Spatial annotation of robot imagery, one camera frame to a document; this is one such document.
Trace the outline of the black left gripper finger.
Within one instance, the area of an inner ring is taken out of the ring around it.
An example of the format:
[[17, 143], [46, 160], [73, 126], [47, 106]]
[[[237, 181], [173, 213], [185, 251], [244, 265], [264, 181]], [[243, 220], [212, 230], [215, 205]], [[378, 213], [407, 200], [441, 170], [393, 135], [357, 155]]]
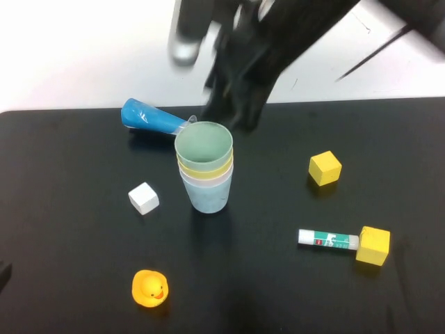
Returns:
[[11, 263], [6, 263], [4, 261], [0, 262], [0, 292], [3, 291], [4, 287], [8, 284], [12, 276], [13, 265]]

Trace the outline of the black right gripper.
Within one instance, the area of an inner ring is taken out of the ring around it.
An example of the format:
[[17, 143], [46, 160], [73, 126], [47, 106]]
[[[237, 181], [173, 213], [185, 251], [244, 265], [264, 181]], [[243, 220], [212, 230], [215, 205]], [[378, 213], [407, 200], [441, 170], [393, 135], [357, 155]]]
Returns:
[[312, 1], [214, 1], [220, 24], [201, 120], [257, 128], [281, 73], [313, 43]]

